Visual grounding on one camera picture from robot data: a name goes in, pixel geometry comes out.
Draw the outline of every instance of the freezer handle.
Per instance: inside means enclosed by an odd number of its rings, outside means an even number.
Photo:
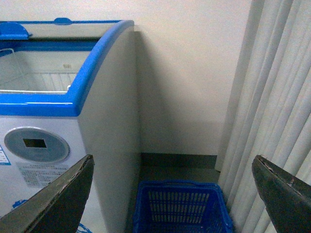
[[[56,18],[54,20],[55,25],[71,25],[73,22],[69,18]]]
[[[28,40],[31,35],[18,23],[0,23],[0,40]]]

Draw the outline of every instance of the gray baseboard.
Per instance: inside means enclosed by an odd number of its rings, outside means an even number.
[[[214,169],[217,155],[142,153],[142,166]]]

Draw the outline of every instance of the blue freezer trim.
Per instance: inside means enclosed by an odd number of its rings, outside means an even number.
[[[1,41],[0,49],[14,49],[18,51],[91,51],[98,40],[79,41]],[[0,57],[11,51],[0,51]]]
[[[81,113],[96,74],[117,38],[132,20],[122,20],[100,38],[64,95],[0,94],[0,115],[77,117]]]
[[[118,23],[121,20],[76,20],[71,21],[68,18],[56,18],[54,21],[0,21],[0,23],[14,22],[19,24],[56,24],[56,25],[70,25],[72,23]]]

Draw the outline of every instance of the white wall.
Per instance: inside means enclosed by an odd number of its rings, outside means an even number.
[[[0,20],[133,19],[143,152],[217,154],[251,0],[8,0]]]

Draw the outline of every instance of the dark plastic object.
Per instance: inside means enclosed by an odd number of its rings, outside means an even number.
[[[257,155],[257,190],[278,233],[311,232],[311,186]]]
[[[1,233],[76,233],[94,170],[87,155],[27,202],[0,219]]]
[[[215,183],[141,182],[133,224],[133,233],[232,233]]]

